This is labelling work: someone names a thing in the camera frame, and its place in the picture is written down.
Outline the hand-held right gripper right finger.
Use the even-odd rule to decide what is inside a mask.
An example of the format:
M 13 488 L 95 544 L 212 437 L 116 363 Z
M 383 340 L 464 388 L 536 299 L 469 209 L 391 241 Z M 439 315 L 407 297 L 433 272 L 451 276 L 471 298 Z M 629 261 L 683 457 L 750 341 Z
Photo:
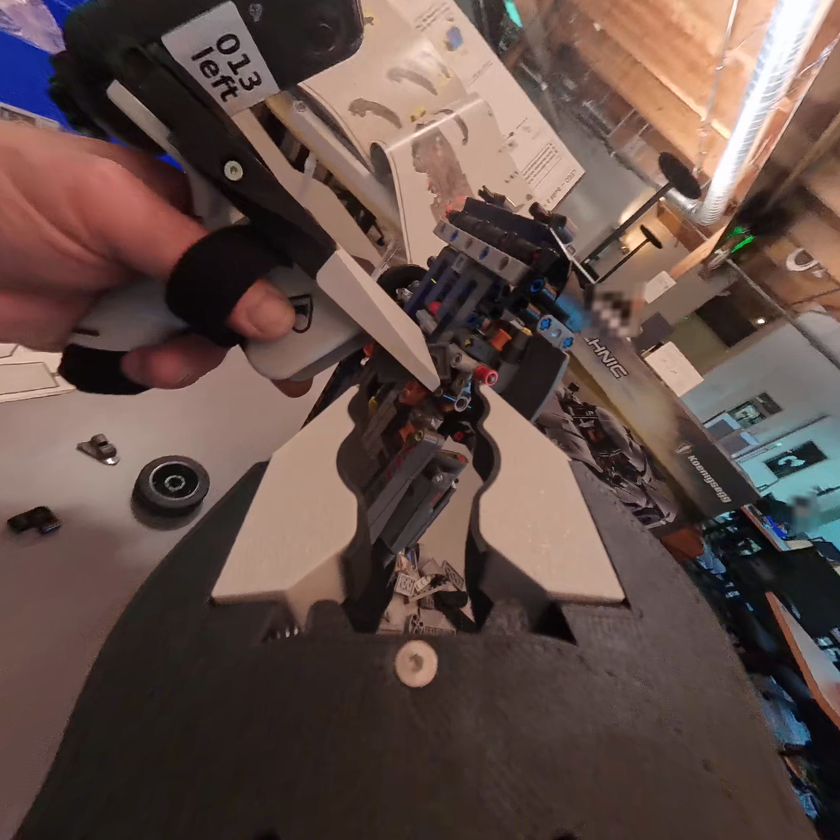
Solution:
M 625 592 L 569 457 L 486 387 L 478 405 L 465 580 L 483 624 L 515 602 L 537 623 L 550 606 L 619 606 Z

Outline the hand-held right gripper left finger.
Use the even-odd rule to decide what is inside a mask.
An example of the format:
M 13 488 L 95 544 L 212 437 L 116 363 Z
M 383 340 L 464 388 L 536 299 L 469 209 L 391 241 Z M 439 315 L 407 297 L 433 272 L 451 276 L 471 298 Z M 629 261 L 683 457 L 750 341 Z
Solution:
M 304 624 L 317 602 L 344 600 L 342 555 L 359 509 L 338 460 L 358 391 L 351 387 L 271 456 L 213 587 L 215 603 L 277 602 Z

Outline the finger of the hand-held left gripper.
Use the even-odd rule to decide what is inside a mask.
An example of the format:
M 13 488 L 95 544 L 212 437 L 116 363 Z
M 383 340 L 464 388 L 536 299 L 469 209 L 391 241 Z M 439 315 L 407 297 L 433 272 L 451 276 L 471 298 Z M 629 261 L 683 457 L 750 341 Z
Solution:
M 318 288 L 430 392 L 440 378 L 424 333 L 343 248 L 318 270 Z

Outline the lego car chassis model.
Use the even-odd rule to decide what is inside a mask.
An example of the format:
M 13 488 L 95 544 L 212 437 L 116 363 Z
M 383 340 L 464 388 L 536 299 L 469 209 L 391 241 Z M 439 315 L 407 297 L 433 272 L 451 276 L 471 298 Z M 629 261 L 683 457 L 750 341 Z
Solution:
M 467 457 L 447 443 L 474 447 L 479 390 L 534 423 L 569 362 L 566 219 L 538 204 L 519 216 L 504 203 L 481 189 L 437 224 L 444 246 L 427 268 L 384 279 L 420 327 L 439 379 L 427 389 L 373 345 L 360 362 L 362 491 L 371 543 L 388 559 L 417 545 L 455 494 Z

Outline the black lego wheel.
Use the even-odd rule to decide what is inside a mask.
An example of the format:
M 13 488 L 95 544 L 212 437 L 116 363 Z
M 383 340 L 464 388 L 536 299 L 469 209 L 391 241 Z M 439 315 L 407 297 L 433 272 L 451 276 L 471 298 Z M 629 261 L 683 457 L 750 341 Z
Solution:
M 168 455 L 142 467 L 133 485 L 130 506 L 137 522 L 153 530 L 175 530 L 201 512 L 211 481 L 192 458 Z

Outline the pile of loose lego pieces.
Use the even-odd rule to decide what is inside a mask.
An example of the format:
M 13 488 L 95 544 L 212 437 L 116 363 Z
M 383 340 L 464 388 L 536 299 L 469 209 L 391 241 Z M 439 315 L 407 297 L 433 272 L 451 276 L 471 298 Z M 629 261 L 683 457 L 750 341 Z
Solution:
M 377 633 L 454 636 L 477 629 L 466 582 L 447 561 L 438 562 L 415 544 L 397 554 Z

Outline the dark lego set box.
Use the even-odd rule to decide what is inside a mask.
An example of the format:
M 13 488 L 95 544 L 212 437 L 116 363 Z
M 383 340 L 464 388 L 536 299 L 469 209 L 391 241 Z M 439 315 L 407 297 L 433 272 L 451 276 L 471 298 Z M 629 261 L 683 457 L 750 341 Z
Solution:
M 752 505 L 751 479 L 628 339 L 593 331 L 537 425 L 660 536 Z

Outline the small black lego piece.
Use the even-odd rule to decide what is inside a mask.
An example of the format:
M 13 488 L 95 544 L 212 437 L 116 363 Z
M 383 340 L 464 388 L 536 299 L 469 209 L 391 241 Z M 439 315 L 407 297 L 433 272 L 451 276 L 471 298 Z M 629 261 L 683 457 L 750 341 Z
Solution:
M 40 536 L 46 536 L 60 529 L 61 521 L 50 508 L 38 506 L 9 518 L 7 527 L 15 534 L 32 531 Z

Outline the person's left hand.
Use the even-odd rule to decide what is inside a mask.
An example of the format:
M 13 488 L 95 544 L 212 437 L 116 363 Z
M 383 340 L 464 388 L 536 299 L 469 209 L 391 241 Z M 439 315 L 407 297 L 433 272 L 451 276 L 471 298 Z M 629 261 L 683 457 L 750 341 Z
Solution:
M 2 122 L 1 341 L 57 353 L 111 289 L 165 283 L 207 231 L 183 173 L 134 150 Z

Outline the blue plastic bin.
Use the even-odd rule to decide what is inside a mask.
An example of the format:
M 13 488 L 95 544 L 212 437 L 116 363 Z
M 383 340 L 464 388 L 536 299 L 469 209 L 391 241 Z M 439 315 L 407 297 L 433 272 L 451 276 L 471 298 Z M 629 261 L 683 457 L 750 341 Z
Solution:
M 65 22 L 81 2 L 44 2 L 64 37 Z M 67 118 L 48 93 L 49 81 L 54 76 L 52 60 L 57 55 L 49 55 L 1 29 L 1 100 L 4 106 L 29 112 L 69 130 Z

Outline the clear plastic bag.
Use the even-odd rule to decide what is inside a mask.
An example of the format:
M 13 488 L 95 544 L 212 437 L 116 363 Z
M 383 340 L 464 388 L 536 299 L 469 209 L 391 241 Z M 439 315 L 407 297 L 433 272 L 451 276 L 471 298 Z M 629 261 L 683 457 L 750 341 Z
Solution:
M 59 24 L 44 1 L 1 1 L 1 29 L 52 56 L 65 48 Z

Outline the instruction booklet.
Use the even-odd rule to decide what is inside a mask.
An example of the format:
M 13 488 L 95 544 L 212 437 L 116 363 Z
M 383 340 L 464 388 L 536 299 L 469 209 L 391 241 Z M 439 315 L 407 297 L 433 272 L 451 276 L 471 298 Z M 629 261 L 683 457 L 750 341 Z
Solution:
M 456 2 L 361 2 L 358 51 L 269 101 L 318 162 L 423 266 L 436 226 L 481 188 L 522 216 L 584 168 Z

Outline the black disc-top pole stand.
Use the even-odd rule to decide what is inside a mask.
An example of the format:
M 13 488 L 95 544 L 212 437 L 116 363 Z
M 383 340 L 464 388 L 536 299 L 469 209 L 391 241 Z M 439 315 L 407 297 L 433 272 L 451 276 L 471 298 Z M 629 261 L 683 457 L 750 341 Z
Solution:
M 630 217 L 620 223 L 598 245 L 592 248 L 589 254 L 583 259 L 582 265 L 584 267 L 587 268 L 594 264 L 606 248 L 622 237 L 636 222 L 640 221 L 663 197 L 673 192 L 690 201 L 696 201 L 700 197 L 700 186 L 697 179 L 679 158 L 671 153 L 663 152 L 658 156 L 658 168 L 661 175 L 665 178 L 665 183 Z
M 617 269 L 619 266 L 623 266 L 624 264 L 626 264 L 630 259 L 635 257 L 645 247 L 651 246 L 656 250 L 663 249 L 664 244 L 662 243 L 662 241 L 645 224 L 640 224 L 637 231 L 642 236 L 642 239 L 635 245 L 635 247 L 629 249 L 623 255 L 623 257 L 614 265 L 615 269 Z

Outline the dark wall poster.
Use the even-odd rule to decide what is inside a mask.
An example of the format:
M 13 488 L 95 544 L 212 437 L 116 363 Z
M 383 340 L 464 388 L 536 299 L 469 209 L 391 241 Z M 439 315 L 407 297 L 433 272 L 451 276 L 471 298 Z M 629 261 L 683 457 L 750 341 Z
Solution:
M 763 465 L 776 480 L 783 480 L 828 460 L 826 453 L 812 440 L 767 458 Z
M 738 427 L 750 428 L 781 412 L 782 406 L 769 393 L 762 392 L 729 409 L 727 414 Z

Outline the silver ventilation duct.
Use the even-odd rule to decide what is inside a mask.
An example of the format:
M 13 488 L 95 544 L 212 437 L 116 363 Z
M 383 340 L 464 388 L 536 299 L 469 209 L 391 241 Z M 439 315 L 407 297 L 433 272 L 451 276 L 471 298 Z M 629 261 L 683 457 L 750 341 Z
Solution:
M 687 221 L 708 227 L 722 219 L 751 154 L 801 68 L 829 7 L 827 1 L 779 1 L 775 5 L 738 118 L 704 196 L 694 201 L 677 199 L 676 195 L 670 198 Z

